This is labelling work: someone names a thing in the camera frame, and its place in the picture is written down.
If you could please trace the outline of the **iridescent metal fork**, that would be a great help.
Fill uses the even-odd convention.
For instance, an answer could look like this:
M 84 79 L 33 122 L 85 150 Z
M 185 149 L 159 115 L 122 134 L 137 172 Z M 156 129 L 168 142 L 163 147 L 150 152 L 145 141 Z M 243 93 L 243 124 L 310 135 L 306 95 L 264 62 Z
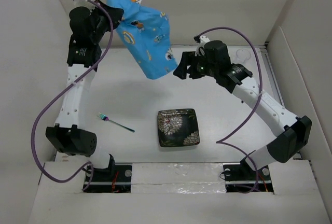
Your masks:
M 109 119 L 106 115 L 104 115 L 104 114 L 102 114 L 102 113 L 99 113 L 99 114 L 98 114 L 98 117 L 99 117 L 101 120 L 103 120 L 103 121 L 113 123 L 113 124 L 115 124 L 115 125 L 117 125 L 117 126 L 119 126 L 119 127 L 121 127 L 121 128 L 124 128 L 124 129 L 127 130 L 127 131 L 130 131 L 130 132 L 132 132 L 132 133 L 135 132 L 134 129 L 131 129 L 131 128 L 129 128 L 129 127 L 126 127 L 126 126 L 124 126 L 124 125 L 122 125 L 122 124 L 120 124 L 120 123 L 118 123 L 118 122 L 115 122 L 115 121 Z

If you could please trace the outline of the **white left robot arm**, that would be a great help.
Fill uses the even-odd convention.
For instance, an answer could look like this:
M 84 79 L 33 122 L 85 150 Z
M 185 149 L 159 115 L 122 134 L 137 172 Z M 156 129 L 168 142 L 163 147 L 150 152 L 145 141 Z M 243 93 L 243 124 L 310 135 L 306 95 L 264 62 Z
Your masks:
M 124 10 L 96 0 L 90 10 L 79 6 L 70 11 L 72 35 L 68 46 L 67 86 L 61 110 L 53 127 L 46 128 L 46 138 L 58 152 L 88 158 L 103 180 L 115 176 L 113 157 L 97 144 L 96 134 L 86 130 L 85 113 L 89 89 L 102 55 L 100 41 L 106 32 L 116 29 Z

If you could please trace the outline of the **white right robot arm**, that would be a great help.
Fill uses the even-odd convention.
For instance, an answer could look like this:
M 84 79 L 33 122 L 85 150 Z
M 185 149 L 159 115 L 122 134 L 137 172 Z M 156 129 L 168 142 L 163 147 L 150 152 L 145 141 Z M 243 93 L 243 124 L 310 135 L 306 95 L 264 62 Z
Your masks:
M 251 71 L 232 63 L 228 47 L 220 40 L 201 42 L 196 51 L 183 52 L 173 72 L 180 79 L 213 77 L 216 83 L 247 104 L 270 128 L 275 139 L 241 160 L 240 173 L 252 179 L 259 169 L 274 163 L 286 163 L 309 140 L 312 121 L 288 111 L 261 89 Z

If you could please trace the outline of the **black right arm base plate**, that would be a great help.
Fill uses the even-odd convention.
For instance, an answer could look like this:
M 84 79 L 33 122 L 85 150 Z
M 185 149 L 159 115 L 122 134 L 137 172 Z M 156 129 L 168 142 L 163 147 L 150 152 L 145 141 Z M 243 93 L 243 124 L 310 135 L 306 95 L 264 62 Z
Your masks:
M 219 175 L 225 181 L 227 193 L 247 193 L 256 184 L 256 172 L 240 172 L 240 163 L 223 163 L 223 171 Z M 258 170 L 258 183 L 253 192 L 274 192 L 270 170 L 265 166 Z

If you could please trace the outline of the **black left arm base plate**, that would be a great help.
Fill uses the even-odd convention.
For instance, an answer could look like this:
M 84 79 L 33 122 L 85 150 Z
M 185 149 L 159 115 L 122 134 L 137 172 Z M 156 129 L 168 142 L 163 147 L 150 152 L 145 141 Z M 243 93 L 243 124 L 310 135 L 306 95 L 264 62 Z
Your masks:
M 130 193 L 132 179 L 131 163 L 116 163 L 112 171 L 94 169 L 92 181 L 83 190 L 86 193 Z

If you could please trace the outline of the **black floral square plate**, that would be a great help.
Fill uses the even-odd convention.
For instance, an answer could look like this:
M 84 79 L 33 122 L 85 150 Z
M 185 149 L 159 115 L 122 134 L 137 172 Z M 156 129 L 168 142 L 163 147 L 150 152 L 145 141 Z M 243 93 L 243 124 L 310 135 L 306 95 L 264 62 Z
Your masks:
M 197 115 L 193 108 L 158 111 L 157 127 L 160 147 L 189 147 L 200 144 Z

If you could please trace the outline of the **blue patterned cloth napkin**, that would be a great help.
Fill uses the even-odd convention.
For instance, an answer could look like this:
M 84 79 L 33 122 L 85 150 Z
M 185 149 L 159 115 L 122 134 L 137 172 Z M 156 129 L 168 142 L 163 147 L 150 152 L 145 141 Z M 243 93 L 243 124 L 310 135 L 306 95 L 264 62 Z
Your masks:
M 159 79 L 177 68 L 166 13 L 141 5 L 142 0 L 106 0 L 124 10 L 117 34 L 148 79 Z

